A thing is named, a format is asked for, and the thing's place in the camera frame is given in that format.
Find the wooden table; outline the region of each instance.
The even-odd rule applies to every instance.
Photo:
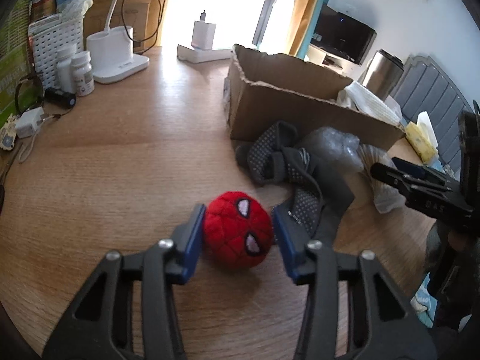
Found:
[[[221,100],[229,62],[195,66],[159,49],[149,55],[146,71],[97,84],[73,112],[44,126],[30,158],[9,173],[0,300],[39,353],[109,249],[146,249],[185,221],[195,203],[224,191],[245,191],[267,209],[289,195],[287,187],[255,187],[235,163]],[[390,154],[418,160],[404,140]],[[362,176],[349,177],[349,184],[356,199],[335,248],[372,249],[412,294],[433,220],[407,208],[380,215]],[[277,247],[258,267],[236,274],[201,259],[188,285],[175,287],[189,359],[291,359],[306,289],[287,278]],[[140,351],[138,313],[136,304]]]

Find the yellow package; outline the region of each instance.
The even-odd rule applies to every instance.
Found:
[[[438,150],[431,145],[428,137],[423,134],[420,127],[410,122],[405,127],[405,134],[406,139],[415,149],[424,164],[430,164],[430,162],[435,161]]]

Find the white power adapter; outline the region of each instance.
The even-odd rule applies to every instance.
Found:
[[[43,122],[43,115],[45,112],[42,107],[34,108],[22,114],[17,120],[15,131],[19,138],[31,137],[38,130]]]
[[[205,23],[205,18],[206,13],[203,11],[200,15],[200,20],[195,21],[191,37],[191,46],[201,50],[212,50],[217,25],[214,23]]]

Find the white bottle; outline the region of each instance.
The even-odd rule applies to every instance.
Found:
[[[71,57],[77,52],[77,44],[68,44],[57,50],[57,76],[62,91],[75,93],[77,84],[71,75]]]
[[[71,74],[77,83],[77,96],[87,96],[95,89],[90,52],[82,51],[71,57]]]

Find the spider-man plush ball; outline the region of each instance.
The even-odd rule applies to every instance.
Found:
[[[273,243],[270,216],[243,192],[225,192],[208,206],[203,241],[213,259],[229,269],[260,264]]]

